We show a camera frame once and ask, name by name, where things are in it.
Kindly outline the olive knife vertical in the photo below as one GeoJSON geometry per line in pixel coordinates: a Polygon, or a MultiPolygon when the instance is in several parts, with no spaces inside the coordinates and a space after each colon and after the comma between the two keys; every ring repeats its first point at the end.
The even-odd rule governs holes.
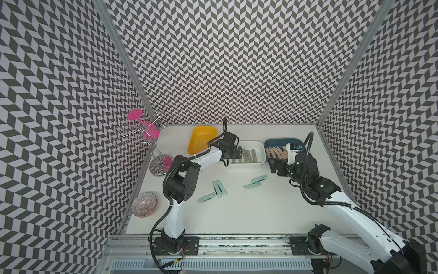
{"type": "Polygon", "coordinates": [[[245,148],[243,148],[243,150],[242,150],[242,156],[243,156],[244,163],[247,163],[248,162],[248,155],[246,153],[245,148]]]}

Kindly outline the pink knife diagonal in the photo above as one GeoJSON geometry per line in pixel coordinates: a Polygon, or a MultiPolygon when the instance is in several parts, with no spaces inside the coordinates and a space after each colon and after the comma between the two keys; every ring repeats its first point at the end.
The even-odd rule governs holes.
{"type": "Polygon", "coordinates": [[[275,153],[276,153],[278,159],[282,159],[282,154],[281,154],[281,152],[280,152],[276,147],[274,147],[273,150],[275,151],[275,153]]]}

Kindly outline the pink knife vertical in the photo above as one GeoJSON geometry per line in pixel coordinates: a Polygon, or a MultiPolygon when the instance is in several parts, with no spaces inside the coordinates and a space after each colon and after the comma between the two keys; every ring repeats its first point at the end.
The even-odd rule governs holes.
{"type": "Polygon", "coordinates": [[[272,156],[273,159],[277,158],[273,148],[270,148],[270,153],[271,153],[271,156],[272,156]]]}

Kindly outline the white storage box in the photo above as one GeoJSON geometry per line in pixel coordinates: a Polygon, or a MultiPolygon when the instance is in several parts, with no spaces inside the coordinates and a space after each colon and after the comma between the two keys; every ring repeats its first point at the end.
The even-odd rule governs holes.
{"type": "Polygon", "coordinates": [[[230,165],[260,166],[266,161],[265,148],[261,142],[244,140],[238,146],[242,148],[242,158],[230,160],[230,165]]]}

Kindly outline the dark teal storage box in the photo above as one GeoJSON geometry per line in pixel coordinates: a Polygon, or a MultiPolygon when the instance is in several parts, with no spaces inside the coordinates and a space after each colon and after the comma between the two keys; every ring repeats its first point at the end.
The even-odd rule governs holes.
{"type": "Polygon", "coordinates": [[[303,147],[303,141],[294,138],[274,138],[268,139],[264,142],[264,148],[280,148],[281,150],[283,146],[286,146],[288,143],[295,143],[297,145],[301,145],[303,147]]]}

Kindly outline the yellow storage box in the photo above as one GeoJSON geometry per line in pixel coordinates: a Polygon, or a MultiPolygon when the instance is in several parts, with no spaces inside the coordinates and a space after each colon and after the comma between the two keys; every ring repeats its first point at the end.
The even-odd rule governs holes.
{"type": "Polygon", "coordinates": [[[188,154],[198,154],[207,149],[207,143],[217,137],[217,129],[212,126],[197,126],[193,129],[188,145],[188,154]]]}

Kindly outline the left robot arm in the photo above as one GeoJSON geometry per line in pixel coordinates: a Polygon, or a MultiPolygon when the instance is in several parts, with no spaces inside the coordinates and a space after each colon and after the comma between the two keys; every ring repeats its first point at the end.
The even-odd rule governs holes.
{"type": "Polygon", "coordinates": [[[231,159],[241,155],[238,145],[239,137],[224,130],[218,137],[207,142],[204,151],[190,157],[175,157],[162,188],[169,202],[168,208],[149,233],[152,252],[160,245],[170,254],[178,254],[183,249],[185,204],[195,193],[201,171],[219,162],[228,166],[231,159]]]}

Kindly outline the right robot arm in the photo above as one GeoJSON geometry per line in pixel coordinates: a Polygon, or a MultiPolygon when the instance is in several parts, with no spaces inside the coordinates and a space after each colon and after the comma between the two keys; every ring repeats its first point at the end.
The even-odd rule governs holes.
{"type": "Polygon", "coordinates": [[[380,224],[356,205],[333,181],[320,176],[317,161],[308,153],[298,153],[292,164],[284,159],[268,159],[272,173],[279,172],[299,188],[304,200],[323,207],[350,227],[365,242],[358,244],[317,224],[308,232],[308,251],[315,255],[334,253],[369,274],[425,274],[425,246],[406,240],[380,224]]]}

